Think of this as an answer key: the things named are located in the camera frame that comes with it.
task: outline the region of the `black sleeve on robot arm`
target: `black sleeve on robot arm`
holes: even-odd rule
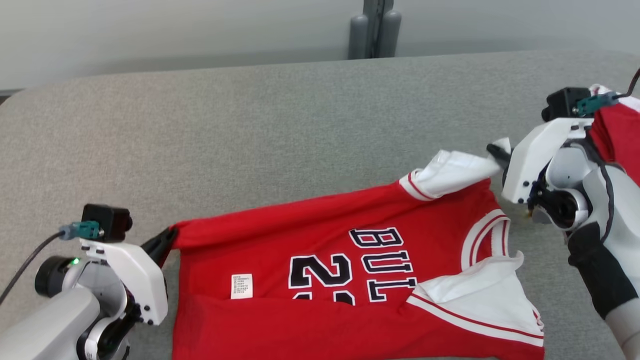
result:
[[[569,265],[575,266],[591,294],[593,307],[601,318],[616,307],[638,297],[636,289],[618,260],[600,240],[597,222],[576,230],[568,242]]]

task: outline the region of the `gray fabric tablecloth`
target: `gray fabric tablecloth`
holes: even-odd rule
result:
[[[0,106],[0,285],[87,202],[129,208],[128,241],[141,243],[185,218],[389,183],[439,149],[515,143],[541,123],[548,94],[625,90],[639,64],[621,53],[464,54],[121,74],[21,92]],[[501,205],[547,358],[620,359],[561,235]],[[78,248],[58,241],[36,258],[0,307],[0,331],[45,301],[33,290],[38,265]],[[136,329],[131,359],[171,357],[178,268],[172,254],[170,315]]]

